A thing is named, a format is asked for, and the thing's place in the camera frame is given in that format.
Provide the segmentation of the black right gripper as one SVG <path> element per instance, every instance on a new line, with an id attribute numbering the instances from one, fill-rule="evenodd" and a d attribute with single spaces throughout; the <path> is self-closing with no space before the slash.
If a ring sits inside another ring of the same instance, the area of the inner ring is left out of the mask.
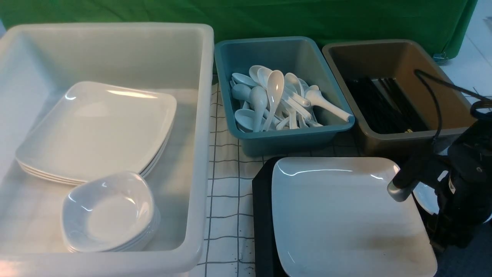
<path id="1" fill-rule="evenodd" d="M 466 181 L 452 172 L 436 191 L 438 213 L 429 219 L 429 239 L 433 248 L 466 248 L 477 229 L 491 218 L 491 179 Z"/>

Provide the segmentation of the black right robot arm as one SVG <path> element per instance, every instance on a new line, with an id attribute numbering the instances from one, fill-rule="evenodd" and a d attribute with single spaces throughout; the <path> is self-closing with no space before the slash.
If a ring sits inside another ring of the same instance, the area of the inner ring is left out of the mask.
<path id="1" fill-rule="evenodd" d="M 491 120 L 479 119 L 448 147 L 434 152 L 427 142 L 409 158 L 387 186 L 397 202 L 406 200 L 418 184 L 434 189 L 438 213 L 426 223 L 430 243 L 444 251 L 466 248 L 476 228 L 491 216 Z"/>

